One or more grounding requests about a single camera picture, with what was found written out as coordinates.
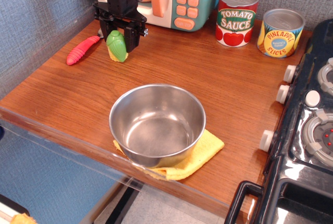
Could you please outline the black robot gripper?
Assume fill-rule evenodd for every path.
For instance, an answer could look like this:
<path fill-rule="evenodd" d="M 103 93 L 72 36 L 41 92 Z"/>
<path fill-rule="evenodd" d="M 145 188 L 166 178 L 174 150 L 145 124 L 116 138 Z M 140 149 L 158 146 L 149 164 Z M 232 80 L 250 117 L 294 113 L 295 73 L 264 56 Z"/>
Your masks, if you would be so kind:
<path fill-rule="evenodd" d="M 142 0 L 97 0 L 95 17 L 99 20 L 104 39 L 113 31 L 124 30 L 126 51 L 132 52 L 139 45 L 140 36 L 146 36 L 146 17 L 137 10 Z"/>

